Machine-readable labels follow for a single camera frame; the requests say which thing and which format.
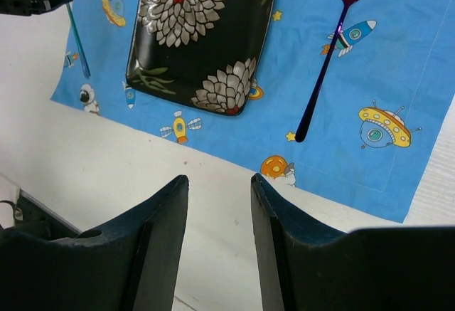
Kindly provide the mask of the iridescent metal fork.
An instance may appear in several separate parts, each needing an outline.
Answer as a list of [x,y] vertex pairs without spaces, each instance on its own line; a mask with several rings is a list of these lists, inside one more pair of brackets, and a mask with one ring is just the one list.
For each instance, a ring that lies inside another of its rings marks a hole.
[[78,29],[77,29],[77,26],[76,26],[76,23],[75,23],[75,18],[74,18],[74,15],[73,15],[73,10],[72,10],[72,3],[67,3],[66,4],[66,8],[67,8],[67,13],[68,13],[68,16],[69,16],[69,20],[70,20],[70,25],[71,25],[71,29],[72,29],[72,32],[73,32],[73,36],[74,36],[74,39],[75,39],[75,45],[77,46],[77,53],[74,53],[74,52],[67,52],[65,54],[65,60],[64,60],[64,68],[71,68],[75,65],[75,61],[77,59],[80,60],[80,64],[82,66],[82,72],[83,72],[83,75],[86,79],[90,79],[91,77],[91,73],[90,73],[90,68],[89,68],[89,65],[88,65],[88,62],[87,62],[87,59],[86,59],[86,55],[85,55],[85,51],[83,49],[83,46],[82,46],[82,42],[81,42],[81,39],[80,39],[80,35],[79,35],[79,32],[78,32]]

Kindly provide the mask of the blue space print cloth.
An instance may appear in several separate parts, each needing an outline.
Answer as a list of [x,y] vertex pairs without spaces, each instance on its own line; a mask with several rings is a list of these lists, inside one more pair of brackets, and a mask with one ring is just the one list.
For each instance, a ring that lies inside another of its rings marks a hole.
[[306,139],[297,127],[341,0],[274,0],[244,110],[225,116],[143,93],[126,71],[139,0],[74,0],[90,68],[52,99],[290,186],[404,221],[415,194],[454,197],[454,159],[426,167],[454,99],[454,0],[360,0],[336,41]]

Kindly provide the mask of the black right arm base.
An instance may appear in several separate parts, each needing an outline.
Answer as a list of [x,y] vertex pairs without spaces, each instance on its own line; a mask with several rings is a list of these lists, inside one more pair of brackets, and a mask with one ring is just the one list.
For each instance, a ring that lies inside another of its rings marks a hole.
[[14,222],[12,228],[23,233],[47,241],[75,238],[82,233],[23,190],[20,190],[16,202],[4,199],[1,204],[11,207]]

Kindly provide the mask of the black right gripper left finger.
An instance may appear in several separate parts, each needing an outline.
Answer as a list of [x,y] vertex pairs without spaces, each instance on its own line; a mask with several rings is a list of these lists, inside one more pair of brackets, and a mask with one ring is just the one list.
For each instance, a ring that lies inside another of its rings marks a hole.
[[1,229],[2,310],[170,310],[188,178],[75,238]]

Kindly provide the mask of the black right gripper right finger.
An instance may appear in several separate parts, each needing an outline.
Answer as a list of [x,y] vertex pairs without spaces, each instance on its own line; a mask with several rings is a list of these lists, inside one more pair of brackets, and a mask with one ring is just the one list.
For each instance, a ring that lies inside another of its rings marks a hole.
[[454,228],[332,228],[260,174],[251,212],[264,310],[453,310]]

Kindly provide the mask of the black floral square plate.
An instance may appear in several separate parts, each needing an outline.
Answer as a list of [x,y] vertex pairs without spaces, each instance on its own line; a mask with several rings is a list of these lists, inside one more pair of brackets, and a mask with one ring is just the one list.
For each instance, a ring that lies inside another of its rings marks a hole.
[[274,0],[139,0],[126,80],[225,116],[245,108]]

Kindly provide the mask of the purple metal spoon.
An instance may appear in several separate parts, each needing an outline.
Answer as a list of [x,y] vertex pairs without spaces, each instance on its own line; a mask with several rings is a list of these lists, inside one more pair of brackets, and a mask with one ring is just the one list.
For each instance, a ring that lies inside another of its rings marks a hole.
[[328,52],[326,54],[325,60],[323,62],[323,65],[321,67],[321,71],[318,75],[316,84],[314,86],[314,89],[312,91],[312,94],[309,98],[308,104],[306,106],[306,109],[301,117],[301,121],[299,123],[299,126],[297,127],[296,134],[295,134],[295,140],[298,143],[303,142],[306,139],[306,136],[308,134],[310,124],[311,124],[311,119],[314,115],[314,110],[316,108],[317,100],[319,93],[321,91],[321,87],[323,85],[323,80],[326,75],[326,71],[328,69],[328,65],[331,60],[331,56],[335,50],[336,46],[336,41],[339,36],[339,33],[341,32],[343,22],[345,21],[346,15],[348,13],[349,8],[357,1],[359,0],[341,0],[343,2],[343,10],[341,12],[340,18],[338,20],[337,26],[335,28],[335,31],[333,32],[333,38],[331,40]]

